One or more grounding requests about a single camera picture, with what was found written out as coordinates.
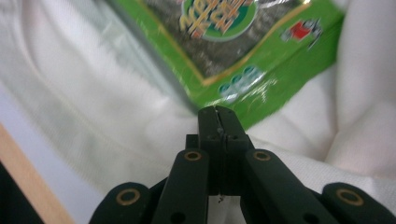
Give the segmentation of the white patterned tote bag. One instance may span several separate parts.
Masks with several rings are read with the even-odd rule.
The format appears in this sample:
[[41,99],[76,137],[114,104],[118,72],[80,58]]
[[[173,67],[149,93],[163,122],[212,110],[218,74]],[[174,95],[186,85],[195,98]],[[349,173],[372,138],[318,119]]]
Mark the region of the white patterned tote bag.
[[[396,214],[396,0],[335,3],[335,64],[248,134],[309,188],[347,182]],[[142,55],[94,0],[0,0],[0,84],[103,197],[165,177],[197,127]]]

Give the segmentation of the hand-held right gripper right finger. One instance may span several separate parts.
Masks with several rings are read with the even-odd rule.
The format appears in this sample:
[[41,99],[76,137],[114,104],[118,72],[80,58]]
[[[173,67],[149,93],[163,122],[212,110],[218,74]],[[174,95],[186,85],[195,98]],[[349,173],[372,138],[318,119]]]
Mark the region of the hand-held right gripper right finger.
[[243,160],[251,148],[251,142],[236,114],[229,108],[216,107],[219,126],[222,129],[221,175],[219,192],[221,195],[237,196],[243,189]]

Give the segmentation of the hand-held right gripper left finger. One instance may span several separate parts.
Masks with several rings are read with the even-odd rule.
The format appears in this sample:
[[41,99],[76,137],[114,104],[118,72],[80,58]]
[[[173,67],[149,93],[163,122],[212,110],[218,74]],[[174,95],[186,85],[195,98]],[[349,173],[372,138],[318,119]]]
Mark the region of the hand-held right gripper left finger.
[[217,110],[214,106],[209,106],[198,112],[198,133],[186,135],[186,149],[201,149],[208,154],[208,192],[210,195],[220,194],[221,134]]

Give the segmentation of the green snack packet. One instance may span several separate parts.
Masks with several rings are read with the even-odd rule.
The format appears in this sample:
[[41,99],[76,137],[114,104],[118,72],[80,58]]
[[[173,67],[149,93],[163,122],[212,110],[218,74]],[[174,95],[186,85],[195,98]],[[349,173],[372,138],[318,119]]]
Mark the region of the green snack packet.
[[331,66],[335,0],[105,0],[164,89],[190,108],[233,110],[249,128]]

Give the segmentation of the pale blue table mat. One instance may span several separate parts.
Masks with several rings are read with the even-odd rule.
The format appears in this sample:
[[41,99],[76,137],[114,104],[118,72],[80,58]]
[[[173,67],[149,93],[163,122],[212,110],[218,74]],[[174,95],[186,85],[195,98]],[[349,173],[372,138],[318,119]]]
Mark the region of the pale blue table mat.
[[88,224],[103,197],[55,152],[1,84],[0,163],[48,224]]

